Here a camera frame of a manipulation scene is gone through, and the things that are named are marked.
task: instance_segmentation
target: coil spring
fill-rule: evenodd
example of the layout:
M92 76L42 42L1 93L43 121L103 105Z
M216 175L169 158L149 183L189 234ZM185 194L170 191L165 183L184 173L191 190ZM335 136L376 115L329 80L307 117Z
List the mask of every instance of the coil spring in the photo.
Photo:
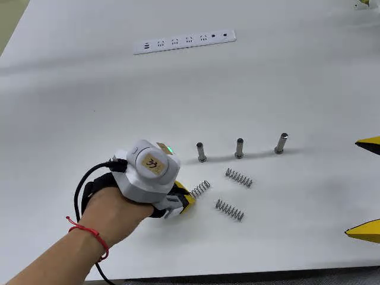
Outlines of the coil spring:
M228 176L229 178L232 178L233 180L239 182L240 184L242 185L245 185L247 187L250 187L250 185L252 184L252 179L237 172L237 171L234 171L232 170L231 168L227 168L226 170L226 176Z
M208 188L210 188L211 184L205 180L201 184L199 184L197 187L194 188L193 191L190 192L190 195L193 196L193 198L198 198L204 191L206 191Z
M221 199L218 199L218 201L216 202L215 208L221 210L222 212L226 213L227 215L229 215L230 217L234 218L237 221L242 221L242 218L244 217L243 212L241 212L235 207L232 207L226 202L223 202Z

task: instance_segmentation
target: red bracelet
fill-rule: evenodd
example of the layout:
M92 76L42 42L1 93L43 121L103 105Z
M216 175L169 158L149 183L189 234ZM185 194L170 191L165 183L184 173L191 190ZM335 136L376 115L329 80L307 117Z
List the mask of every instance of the red bracelet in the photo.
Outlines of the red bracelet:
M99 232L98 232L98 231L96 231L96 230L94 230L94 229L89 229L88 227L84 227L84 226L82 226L82 225L80 225L80 224L77 224L77 223L73 222L73 221L70 219L69 216L66 216L66 219L68 219L68 221L74 225L74 227L71 227L71 228L69 229L69 232L71 232L71 231L74 230L74 229L86 230L86 231L92 233L93 236L98 240L98 242L100 242L100 243L103 245L104 249L106 250L106 255L105 255L104 257L101 256L98 262L100 262L100 261L102 261L102 260L104 260L104 259L106 259L106 258L108 257L109 247L108 247L108 245L106 244L106 242L104 241L104 239L102 239L102 238L99 236Z

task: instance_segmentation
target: black cable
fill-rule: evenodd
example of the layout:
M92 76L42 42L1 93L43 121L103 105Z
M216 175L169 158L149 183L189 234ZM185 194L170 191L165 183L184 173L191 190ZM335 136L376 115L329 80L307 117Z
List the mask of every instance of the black cable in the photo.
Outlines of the black cable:
M94 167L92 167L89 171L87 171L85 173L85 175L82 177L82 179L79 181L79 184L78 184L78 186L75 190L75 194L74 194L74 209L75 209L75 216L77 218L77 223L79 223L79 220L81 219L80 212L79 212L79 206L78 206L78 197L79 197L79 193L80 193L81 188L82 188L84 182L86 181L86 179L91 175L91 173L93 173L95 170L97 170L99 168L113 167L113 166L117 166L119 164L120 164L120 162L118 162L118 161L107 161L107 162L99 163L99 164L95 165ZM99 271L99 274L103 277L105 282L107 282L109 285L116 285L114 282L112 282L111 280L109 280L105 276L105 274L103 273L102 269L100 268L100 265L98 262L95 263L95 266L96 266L97 270Z

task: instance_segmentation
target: metal peg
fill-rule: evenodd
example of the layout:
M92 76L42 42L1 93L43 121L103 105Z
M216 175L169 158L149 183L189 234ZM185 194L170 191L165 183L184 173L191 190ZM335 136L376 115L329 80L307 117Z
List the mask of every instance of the metal peg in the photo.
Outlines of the metal peg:
M207 160L207 157L204 155L203 143L199 142L197 144L197 149L198 149L198 160L200 162L205 162Z
M235 152L235 157L237 159L242 159L244 154L243 154L243 143L244 140L242 138L238 138L236 142L236 152Z
M275 152L276 154L281 154L281 153L284 152L284 145L285 145L286 140L287 140L288 137L289 137L288 134L285 133L285 132L283 132L283 133L281 134L280 139L278 140L278 144L277 144L277 146L274 148L274 152Z

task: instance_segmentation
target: table surface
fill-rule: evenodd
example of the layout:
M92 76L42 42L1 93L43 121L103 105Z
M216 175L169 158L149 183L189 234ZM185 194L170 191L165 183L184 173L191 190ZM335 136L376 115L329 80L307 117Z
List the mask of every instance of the table surface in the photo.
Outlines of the table surface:
M237 41L132 55L137 40L218 29ZM346 0L32 1L0 59L0 282L67 232L84 172L140 138L172 146L188 188L212 188L115 246L109 278L378 265L378 245L344 231L379 217L380 158L354 146L378 135L379 31L377 11Z

